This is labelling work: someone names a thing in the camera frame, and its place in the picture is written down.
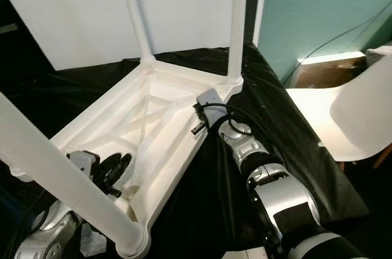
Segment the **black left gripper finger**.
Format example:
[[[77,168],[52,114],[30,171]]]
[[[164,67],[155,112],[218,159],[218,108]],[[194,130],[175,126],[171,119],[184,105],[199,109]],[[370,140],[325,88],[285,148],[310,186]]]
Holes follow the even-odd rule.
[[[96,169],[96,180],[108,180],[113,175],[118,165],[120,165],[120,154],[112,154],[98,164]]]
[[[132,156],[130,153],[115,153],[110,156],[110,186],[114,187],[126,172],[132,161]]]

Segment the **brown cardboard box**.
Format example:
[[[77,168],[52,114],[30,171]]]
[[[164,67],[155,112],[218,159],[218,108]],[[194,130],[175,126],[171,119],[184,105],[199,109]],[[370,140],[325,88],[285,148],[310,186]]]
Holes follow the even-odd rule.
[[[300,64],[287,88],[335,88],[355,79],[366,68],[364,57]]]

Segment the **white plastic chair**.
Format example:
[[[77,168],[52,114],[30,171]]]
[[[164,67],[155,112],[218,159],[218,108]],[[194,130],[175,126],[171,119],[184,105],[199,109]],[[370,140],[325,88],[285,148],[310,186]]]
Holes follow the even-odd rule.
[[[337,162],[366,159],[392,145],[392,55],[335,88],[287,93]]]

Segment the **small white bundle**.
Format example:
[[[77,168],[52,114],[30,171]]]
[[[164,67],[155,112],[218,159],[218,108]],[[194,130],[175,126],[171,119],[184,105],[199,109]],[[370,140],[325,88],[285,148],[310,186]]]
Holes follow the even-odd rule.
[[[364,52],[364,54],[367,65],[372,66],[377,61],[384,59],[384,57],[392,56],[392,45],[383,45],[376,48],[369,48]]]

